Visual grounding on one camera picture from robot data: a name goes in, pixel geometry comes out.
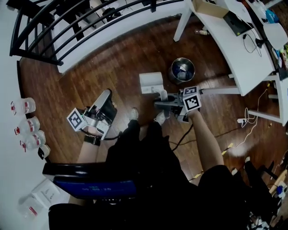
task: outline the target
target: wrist strap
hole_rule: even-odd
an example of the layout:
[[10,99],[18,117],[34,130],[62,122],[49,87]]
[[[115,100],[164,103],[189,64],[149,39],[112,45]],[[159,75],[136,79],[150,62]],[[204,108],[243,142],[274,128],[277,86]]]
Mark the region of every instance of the wrist strap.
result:
[[84,142],[91,143],[92,145],[95,146],[100,146],[100,138],[98,137],[89,137],[85,135]]

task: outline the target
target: bottle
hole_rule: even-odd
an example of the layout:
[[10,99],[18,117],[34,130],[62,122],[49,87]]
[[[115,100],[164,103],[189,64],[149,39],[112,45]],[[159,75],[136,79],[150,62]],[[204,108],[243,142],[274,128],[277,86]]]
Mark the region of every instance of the bottle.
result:
[[11,102],[11,110],[14,115],[23,115],[32,113],[36,110],[36,104],[33,98],[21,98],[15,102]]
[[34,134],[28,134],[23,136],[23,141],[20,141],[20,145],[23,147],[24,152],[26,150],[33,150],[46,143],[45,133],[42,130],[37,131]]
[[24,203],[19,205],[18,210],[24,218],[32,221],[42,212],[43,206],[32,195],[29,195]]
[[20,122],[18,127],[14,129],[15,134],[33,134],[37,132],[40,128],[40,122],[37,117],[32,117],[30,119],[26,119]]
[[209,35],[208,31],[203,31],[203,30],[195,30],[194,33],[195,34],[201,34],[201,35]]

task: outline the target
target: metal trash can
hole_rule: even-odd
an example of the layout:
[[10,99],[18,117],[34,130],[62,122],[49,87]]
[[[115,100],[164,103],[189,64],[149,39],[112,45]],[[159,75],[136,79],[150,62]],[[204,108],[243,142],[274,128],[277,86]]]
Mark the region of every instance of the metal trash can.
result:
[[177,58],[168,70],[168,79],[174,84],[181,84],[193,79],[195,67],[193,63],[184,57]]

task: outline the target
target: hand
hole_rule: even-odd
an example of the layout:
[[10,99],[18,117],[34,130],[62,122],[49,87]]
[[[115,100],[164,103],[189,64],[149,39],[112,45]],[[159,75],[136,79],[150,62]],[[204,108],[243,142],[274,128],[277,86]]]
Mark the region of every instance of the hand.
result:
[[192,119],[197,113],[199,113],[198,110],[192,110],[187,113],[187,116]]

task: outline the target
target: white cable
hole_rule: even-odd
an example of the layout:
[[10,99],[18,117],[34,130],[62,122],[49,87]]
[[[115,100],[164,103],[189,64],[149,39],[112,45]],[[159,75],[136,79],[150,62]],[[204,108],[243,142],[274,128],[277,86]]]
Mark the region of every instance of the white cable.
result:
[[249,117],[249,113],[248,113],[248,108],[247,107],[245,108],[245,115],[244,116],[245,116],[245,121],[246,122],[244,124],[243,123],[241,124],[242,128],[244,128],[247,125],[247,123],[254,124],[256,122],[256,120],[255,120],[256,117],[255,116],[253,118]]
[[284,157],[285,157],[285,154],[288,152],[288,149],[284,152],[284,155],[283,155],[283,157],[282,157],[282,159],[281,159],[281,163],[279,163],[278,165],[276,165],[276,168],[275,168],[275,170],[274,170],[274,174],[275,174],[275,172],[276,172],[276,169],[280,166],[280,165],[282,165],[283,164],[283,160],[284,160]]
[[[267,91],[267,89],[265,89],[265,91],[263,92],[263,94],[261,94],[261,96],[258,98],[257,112],[259,111],[259,101],[260,101],[260,98],[266,93],[266,91]],[[241,143],[240,143],[239,145],[237,145],[236,147],[232,147],[232,148],[236,148],[236,149],[237,149],[240,145],[242,145],[242,144],[246,141],[247,137],[252,133],[253,129],[256,127],[257,121],[258,121],[258,116],[256,116],[256,119],[255,119],[255,121],[254,121],[253,123],[252,123],[252,122],[249,122],[249,119],[255,119],[255,116],[254,116],[254,118],[249,118],[249,114],[248,114],[248,120],[247,120],[247,122],[245,123],[245,125],[246,125],[247,123],[254,124],[255,122],[256,122],[256,124],[252,127],[250,133],[247,134],[247,136],[245,137],[244,141],[241,142]]]

